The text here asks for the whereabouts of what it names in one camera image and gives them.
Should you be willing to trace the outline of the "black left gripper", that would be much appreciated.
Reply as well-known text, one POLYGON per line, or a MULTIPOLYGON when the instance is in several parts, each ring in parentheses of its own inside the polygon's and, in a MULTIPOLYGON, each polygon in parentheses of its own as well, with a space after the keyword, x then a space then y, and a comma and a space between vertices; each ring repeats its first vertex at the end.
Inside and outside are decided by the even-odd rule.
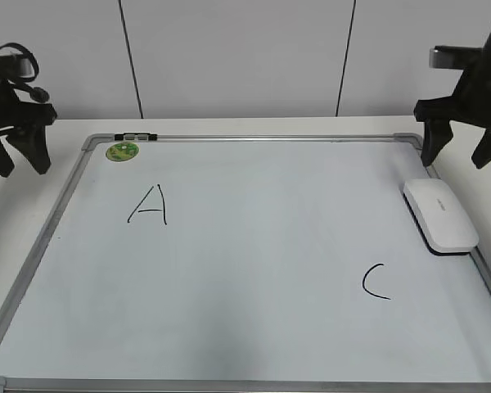
MULTIPOLYGON (((34 76, 13 77, 0 71, 0 136, 3 135, 2 129, 13 129, 6 140, 38 174, 45 174, 51 167, 46 126, 54 123, 57 113, 49 102, 49 93, 43 88, 30 85, 39 74, 39 65, 33 53, 13 51, 8 54, 26 56, 34 68, 34 76)), ((14 163, 0 140, 0 176, 7 178, 14 168, 14 163)))

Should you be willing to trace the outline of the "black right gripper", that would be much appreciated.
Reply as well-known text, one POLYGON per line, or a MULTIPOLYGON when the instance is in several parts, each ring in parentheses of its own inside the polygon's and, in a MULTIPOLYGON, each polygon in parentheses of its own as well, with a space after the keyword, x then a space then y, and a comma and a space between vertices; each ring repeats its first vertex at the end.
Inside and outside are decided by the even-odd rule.
POLYGON ((421 161, 430 166, 452 141, 450 120, 486 129, 471 160, 477 169, 491 162, 491 31, 480 59, 462 72, 453 93, 447 97, 420 100, 414 108, 416 120, 424 122, 421 161))

